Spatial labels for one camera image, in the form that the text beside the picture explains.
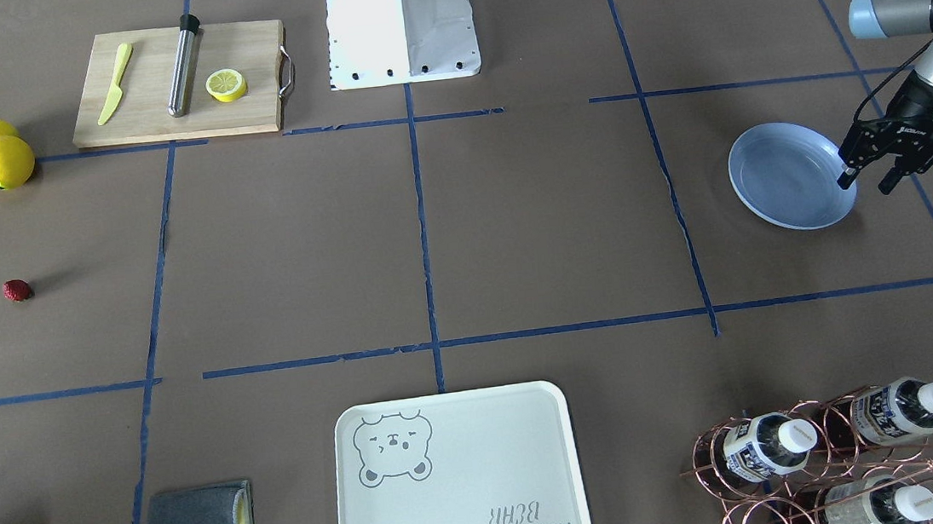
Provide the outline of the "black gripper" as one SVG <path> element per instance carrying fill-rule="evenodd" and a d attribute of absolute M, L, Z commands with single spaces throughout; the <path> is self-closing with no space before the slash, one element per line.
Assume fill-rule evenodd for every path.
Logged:
<path fill-rule="evenodd" d="M 853 115 L 838 155 L 844 162 L 837 183 L 843 190 L 854 186 L 861 170 L 884 156 L 895 156 L 878 190 L 890 195 L 901 180 L 933 166 L 933 87 L 911 73 L 893 96 L 882 117 L 863 121 Z"/>

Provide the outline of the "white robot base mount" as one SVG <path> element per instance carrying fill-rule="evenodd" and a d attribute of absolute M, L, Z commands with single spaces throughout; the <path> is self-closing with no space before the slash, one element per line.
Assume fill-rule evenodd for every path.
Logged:
<path fill-rule="evenodd" d="M 325 0 L 330 89 L 475 76 L 471 0 Z"/>

